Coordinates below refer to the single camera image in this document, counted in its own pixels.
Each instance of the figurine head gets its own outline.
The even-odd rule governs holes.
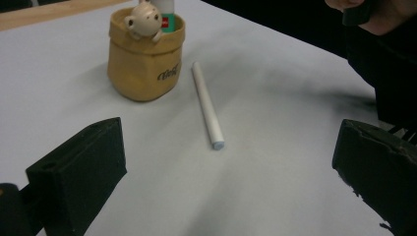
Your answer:
[[[149,0],[140,0],[131,15],[125,18],[125,25],[133,38],[152,36],[160,31],[162,16]]]

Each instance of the white marker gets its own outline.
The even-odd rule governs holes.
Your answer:
[[[208,126],[208,134],[211,139],[212,147],[216,150],[222,149],[224,147],[224,138],[221,134],[217,115],[212,107],[211,98],[209,97],[209,92],[206,88],[205,78],[202,69],[200,68],[200,63],[198,62],[193,64],[193,75],[200,98],[200,104]]]

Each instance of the pen holder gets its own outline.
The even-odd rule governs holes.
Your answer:
[[[124,24],[133,8],[114,12],[110,19],[107,75],[116,90],[136,101],[154,100],[175,87],[181,71],[185,22],[175,15],[175,31],[158,42],[133,39]]]

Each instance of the white and green bottle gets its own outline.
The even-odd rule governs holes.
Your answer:
[[[150,0],[151,4],[155,6],[162,15],[162,31],[175,31],[175,10],[174,0]]]

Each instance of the animal figurine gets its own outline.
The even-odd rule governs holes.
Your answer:
[[[137,40],[149,36],[153,42],[158,42],[162,35],[162,16],[149,0],[140,0],[131,15],[125,18],[125,25],[132,38]]]

